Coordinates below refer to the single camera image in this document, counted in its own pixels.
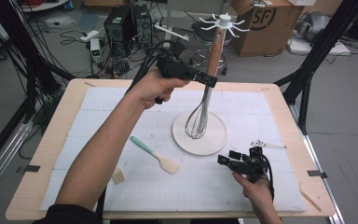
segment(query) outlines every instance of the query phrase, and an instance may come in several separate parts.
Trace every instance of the hand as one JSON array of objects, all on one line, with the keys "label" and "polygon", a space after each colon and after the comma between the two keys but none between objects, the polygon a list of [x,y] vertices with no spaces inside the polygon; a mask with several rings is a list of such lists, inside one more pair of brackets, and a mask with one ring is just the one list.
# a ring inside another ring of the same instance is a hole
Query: hand
[{"label": "hand", "polygon": [[151,69],[133,88],[129,91],[131,94],[137,94],[138,99],[144,102],[145,109],[155,104],[158,97],[163,102],[171,98],[174,88],[182,88],[187,85],[189,80],[179,78],[165,78],[157,68]]},{"label": "hand", "polygon": [[247,177],[239,173],[233,172],[232,175],[242,185],[242,194],[251,201],[253,211],[261,223],[282,223],[272,203],[266,175],[261,176],[255,183],[251,183]]}]

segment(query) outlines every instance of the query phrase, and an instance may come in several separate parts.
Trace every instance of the floor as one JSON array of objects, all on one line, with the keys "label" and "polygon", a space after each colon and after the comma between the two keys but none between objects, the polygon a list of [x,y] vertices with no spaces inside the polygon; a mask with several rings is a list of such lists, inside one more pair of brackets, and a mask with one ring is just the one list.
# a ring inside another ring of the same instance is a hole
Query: floor
[{"label": "floor", "polygon": [[[88,14],[90,12],[85,8],[71,12],[56,9],[41,13],[39,16],[43,18],[69,15],[75,21],[81,21]],[[100,17],[92,29],[99,30],[102,27],[105,13],[99,12],[98,15]],[[190,29],[191,22],[192,19],[186,14],[173,20],[174,24],[184,29]],[[90,53],[84,44],[61,45],[62,37],[59,34],[62,32],[64,30],[44,34],[50,51],[70,72],[89,69]],[[185,57],[188,58],[191,50],[199,47],[199,43],[190,41]],[[304,56],[293,55],[287,50],[274,57],[240,58],[231,46],[225,48],[225,54],[229,61],[228,73],[226,76],[219,76],[219,81],[224,82],[272,83],[296,71],[305,59]],[[331,62],[334,57],[328,56],[326,59]],[[130,71],[121,78],[132,77],[133,72]],[[11,61],[0,61],[0,132],[20,106],[23,97],[24,92]],[[333,63],[325,61],[319,67],[312,80],[307,127],[310,140],[328,175],[328,183],[345,222],[358,223],[358,54],[339,56]],[[41,137],[41,132],[38,131],[24,144],[21,149],[24,157],[32,157]],[[5,219],[7,206],[21,181],[19,167],[24,167],[28,163],[29,161],[16,155],[0,178],[0,223],[30,223]],[[283,220],[285,223],[328,223],[325,218]],[[189,223],[189,220],[169,219],[163,220],[163,223],[185,224]],[[249,219],[246,223],[258,222]]]}]

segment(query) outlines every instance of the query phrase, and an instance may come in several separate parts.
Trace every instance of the spatula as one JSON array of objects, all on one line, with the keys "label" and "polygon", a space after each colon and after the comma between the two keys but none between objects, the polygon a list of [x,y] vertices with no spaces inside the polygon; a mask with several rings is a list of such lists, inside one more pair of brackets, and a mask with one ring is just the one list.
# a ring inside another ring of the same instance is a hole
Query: spatula
[{"label": "spatula", "polygon": [[137,137],[131,136],[130,140],[136,144],[136,146],[143,148],[146,152],[150,153],[152,156],[156,157],[159,160],[159,165],[163,170],[170,174],[176,173],[176,171],[179,170],[180,165],[166,157],[160,156],[157,152],[154,152],[152,149],[150,149],[145,143],[143,143],[141,140],[139,140]]}]

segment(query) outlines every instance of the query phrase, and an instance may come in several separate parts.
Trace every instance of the white plate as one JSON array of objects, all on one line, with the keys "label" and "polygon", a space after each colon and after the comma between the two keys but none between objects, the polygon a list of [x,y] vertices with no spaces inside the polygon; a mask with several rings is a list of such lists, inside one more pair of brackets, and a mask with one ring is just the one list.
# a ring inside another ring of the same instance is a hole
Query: white plate
[{"label": "white plate", "polygon": [[185,151],[195,155],[207,156],[218,152],[227,142],[226,124],[215,114],[208,113],[208,126],[200,139],[186,135],[185,125],[191,111],[180,114],[172,126],[173,138]]}]

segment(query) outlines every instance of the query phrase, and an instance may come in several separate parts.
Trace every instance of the computer tower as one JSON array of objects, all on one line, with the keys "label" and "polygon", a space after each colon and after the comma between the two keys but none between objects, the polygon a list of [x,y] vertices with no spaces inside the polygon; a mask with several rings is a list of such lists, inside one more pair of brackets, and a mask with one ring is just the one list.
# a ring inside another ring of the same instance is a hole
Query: computer tower
[{"label": "computer tower", "polygon": [[150,48],[152,42],[152,19],[147,5],[132,6],[135,31],[137,34],[138,48]]},{"label": "computer tower", "polygon": [[130,55],[130,41],[136,35],[131,7],[113,7],[103,26],[112,54],[128,57]]}]

